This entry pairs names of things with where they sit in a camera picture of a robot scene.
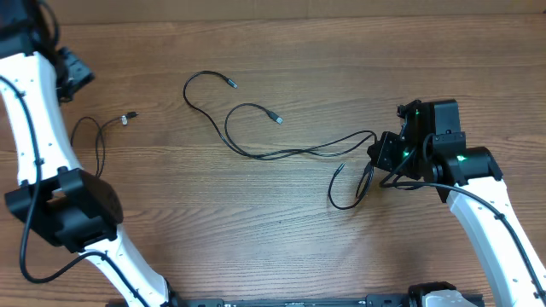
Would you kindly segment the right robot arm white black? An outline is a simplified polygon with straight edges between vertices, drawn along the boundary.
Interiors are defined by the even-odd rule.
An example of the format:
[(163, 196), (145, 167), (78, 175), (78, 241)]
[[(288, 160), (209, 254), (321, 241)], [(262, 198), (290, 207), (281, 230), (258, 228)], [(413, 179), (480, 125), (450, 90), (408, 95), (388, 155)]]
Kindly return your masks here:
[(369, 146), (387, 171), (382, 188), (435, 188), (466, 232), (498, 306), (543, 306), (545, 267), (523, 230), (500, 166), (485, 147), (470, 148), (455, 100), (400, 105), (398, 133)]

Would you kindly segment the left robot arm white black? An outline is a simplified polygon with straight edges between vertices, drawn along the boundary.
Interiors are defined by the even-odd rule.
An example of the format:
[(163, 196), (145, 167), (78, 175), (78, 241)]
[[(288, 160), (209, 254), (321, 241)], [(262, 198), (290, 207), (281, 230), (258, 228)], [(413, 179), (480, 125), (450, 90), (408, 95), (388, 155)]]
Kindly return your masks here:
[(18, 188), (5, 195), (10, 212), (75, 261), (94, 264), (126, 306), (176, 306), (178, 297), (131, 242), (112, 186), (85, 171), (73, 151), (61, 104), (90, 83), (93, 72), (68, 48), (44, 1), (1, 3), (1, 96), (15, 139)]

